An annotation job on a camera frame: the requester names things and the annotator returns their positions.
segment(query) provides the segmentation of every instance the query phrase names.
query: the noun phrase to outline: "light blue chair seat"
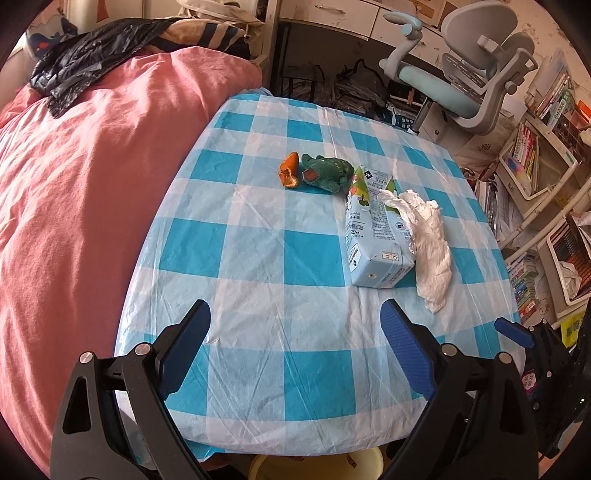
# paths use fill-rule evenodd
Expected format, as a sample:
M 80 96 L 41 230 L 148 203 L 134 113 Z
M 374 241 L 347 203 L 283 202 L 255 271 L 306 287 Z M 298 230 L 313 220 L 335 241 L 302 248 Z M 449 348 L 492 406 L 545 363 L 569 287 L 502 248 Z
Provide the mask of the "light blue chair seat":
M 400 63 L 398 78 L 423 92 L 435 103 L 464 118 L 472 118 L 480 105 L 449 83 L 406 62 Z

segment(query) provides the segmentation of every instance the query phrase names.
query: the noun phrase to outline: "chair leg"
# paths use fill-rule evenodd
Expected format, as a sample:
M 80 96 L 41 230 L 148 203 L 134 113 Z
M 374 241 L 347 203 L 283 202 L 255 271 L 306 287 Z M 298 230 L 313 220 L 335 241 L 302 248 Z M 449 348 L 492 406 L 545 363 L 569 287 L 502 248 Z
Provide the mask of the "chair leg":
M 427 115 L 429 113 L 429 110 L 431 109 L 432 104 L 433 104 L 433 100 L 431 100 L 430 98 L 427 98 L 425 100 L 425 103 L 423 104 L 423 106 L 421 107 L 421 109 L 418 112 L 416 120 L 413 122 L 413 125 L 410 128 L 410 130 L 412 130 L 411 133 L 418 135 L 418 132 L 421 129 L 421 125 L 423 124 L 423 122 L 427 118 Z

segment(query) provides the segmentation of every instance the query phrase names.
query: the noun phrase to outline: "milk carton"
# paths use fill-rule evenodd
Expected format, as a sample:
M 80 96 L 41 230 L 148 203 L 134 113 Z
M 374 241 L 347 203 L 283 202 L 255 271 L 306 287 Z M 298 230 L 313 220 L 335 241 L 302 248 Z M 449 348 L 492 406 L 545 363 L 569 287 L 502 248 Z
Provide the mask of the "milk carton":
M 380 190 L 394 192 L 392 175 L 358 167 L 345 214 L 345 242 L 353 285 L 392 288 L 414 266 L 411 233 L 395 208 L 378 202 Z

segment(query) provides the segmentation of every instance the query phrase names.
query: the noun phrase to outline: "pink blanket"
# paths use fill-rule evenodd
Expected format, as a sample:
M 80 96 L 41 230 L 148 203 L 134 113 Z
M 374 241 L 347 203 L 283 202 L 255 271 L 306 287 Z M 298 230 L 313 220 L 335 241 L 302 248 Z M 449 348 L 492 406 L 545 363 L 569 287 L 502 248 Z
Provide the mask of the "pink blanket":
M 0 411 L 45 473 L 74 363 L 113 354 L 168 185 L 222 103 L 260 85 L 191 47 L 127 61 L 61 118 L 28 87 L 0 114 Z

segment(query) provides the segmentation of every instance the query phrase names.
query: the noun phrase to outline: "stuffed animal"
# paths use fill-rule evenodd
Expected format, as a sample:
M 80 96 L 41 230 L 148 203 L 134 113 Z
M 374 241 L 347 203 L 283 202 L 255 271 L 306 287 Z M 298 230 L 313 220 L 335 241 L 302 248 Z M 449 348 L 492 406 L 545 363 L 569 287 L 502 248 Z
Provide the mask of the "stuffed animal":
M 354 170 L 348 161 L 341 158 L 324 158 L 322 155 L 312 158 L 304 153 L 301 156 L 301 165 L 303 180 L 308 185 L 332 193 L 337 193 L 340 189 L 344 192 L 349 191 Z

